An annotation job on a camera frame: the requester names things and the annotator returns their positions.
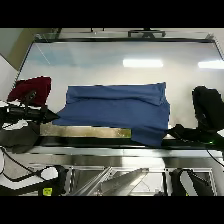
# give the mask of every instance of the dark red fabric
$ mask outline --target dark red fabric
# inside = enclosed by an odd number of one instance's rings
[[[21,101],[32,90],[37,92],[32,103],[39,106],[45,105],[47,97],[51,91],[51,78],[41,76],[17,81],[15,88],[9,93],[8,101],[10,102],[16,99]]]

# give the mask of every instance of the blue cloth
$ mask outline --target blue cloth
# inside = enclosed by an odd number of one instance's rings
[[[132,129],[131,139],[160,146],[168,129],[166,83],[120,86],[69,86],[66,106],[54,120],[62,126]]]

